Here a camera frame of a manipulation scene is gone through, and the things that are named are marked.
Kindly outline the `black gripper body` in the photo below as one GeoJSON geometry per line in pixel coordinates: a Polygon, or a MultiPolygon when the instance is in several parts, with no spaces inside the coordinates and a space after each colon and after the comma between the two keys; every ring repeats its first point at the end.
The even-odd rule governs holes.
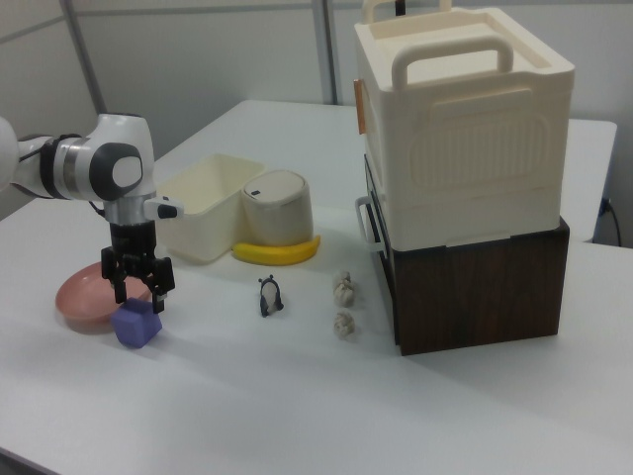
{"type": "Polygon", "coordinates": [[[154,222],[110,224],[114,268],[127,275],[152,275],[156,232],[154,222]]]}

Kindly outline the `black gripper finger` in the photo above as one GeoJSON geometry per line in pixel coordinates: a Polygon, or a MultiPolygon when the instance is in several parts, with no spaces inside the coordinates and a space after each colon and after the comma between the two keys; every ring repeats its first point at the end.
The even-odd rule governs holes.
{"type": "Polygon", "coordinates": [[[115,301],[123,304],[127,301],[127,287],[125,279],[127,273],[120,258],[112,247],[101,250],[101,272],[102,277],[107,279],[114,291],[115,301]]]}
{"type": "Polygon", "coordinates": [[[170,257],[151,257],[141,262],[139,279],[149,289],[155,314],[164,311],[164,300],[175,289],[175,278],[170,257]]]}

